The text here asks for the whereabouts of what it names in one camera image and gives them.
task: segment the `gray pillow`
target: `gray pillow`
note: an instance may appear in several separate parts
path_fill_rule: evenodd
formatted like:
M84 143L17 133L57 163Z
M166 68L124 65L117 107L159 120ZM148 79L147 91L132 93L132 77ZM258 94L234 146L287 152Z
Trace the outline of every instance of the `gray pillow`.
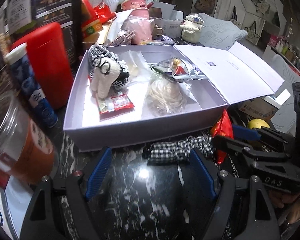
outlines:
M210 17L205 13L199 13L204 20L204 28L199 42L209 48L229 50L237 41L242 41L248 33L240 30L230 21L224 21Z

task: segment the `blue label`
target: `blue label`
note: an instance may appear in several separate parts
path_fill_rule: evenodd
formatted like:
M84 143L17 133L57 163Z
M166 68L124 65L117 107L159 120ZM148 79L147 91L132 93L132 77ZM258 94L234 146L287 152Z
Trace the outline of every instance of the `blue label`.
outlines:
M34 112L48 127L53 127L57 123L58 117L47 101L41 86L35 80L28 56L24 55L21 59L13 63L10 68L21 86L22 93L33 107Z

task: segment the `red bag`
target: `red bag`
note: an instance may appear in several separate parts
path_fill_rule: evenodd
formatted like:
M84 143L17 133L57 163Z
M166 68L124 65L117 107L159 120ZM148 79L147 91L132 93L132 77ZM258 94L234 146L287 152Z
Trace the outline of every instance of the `red bag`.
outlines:
M116 14L111 12L109 6L103 1L93 9L96 13L97 18L102 24L116 17Z
M233 129L227 110L223 110L219 121L211 128L211 135L222 135L233 139ZM217 163L220 165L225 160L227 154L223 151L217 150Z

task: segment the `lemon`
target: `lemon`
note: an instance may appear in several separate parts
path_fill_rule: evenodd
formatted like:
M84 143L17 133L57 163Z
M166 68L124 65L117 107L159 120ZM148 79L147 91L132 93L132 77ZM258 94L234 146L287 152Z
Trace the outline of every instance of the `lemon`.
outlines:
M260 129L261 126L270 128L269 124L266 121L262 120L262 119L253 119L248 123L248 127L250 129L253 129L253 128L259 128Z

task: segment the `white figurine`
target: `white figurine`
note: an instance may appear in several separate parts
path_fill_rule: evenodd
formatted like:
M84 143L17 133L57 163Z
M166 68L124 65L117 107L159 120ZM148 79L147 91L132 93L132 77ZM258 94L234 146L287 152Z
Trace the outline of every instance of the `white figurine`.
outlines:
M183 40L197 43L201 37L204 21L198 14L186 16L185 22L180 27L183 29L181 37Z

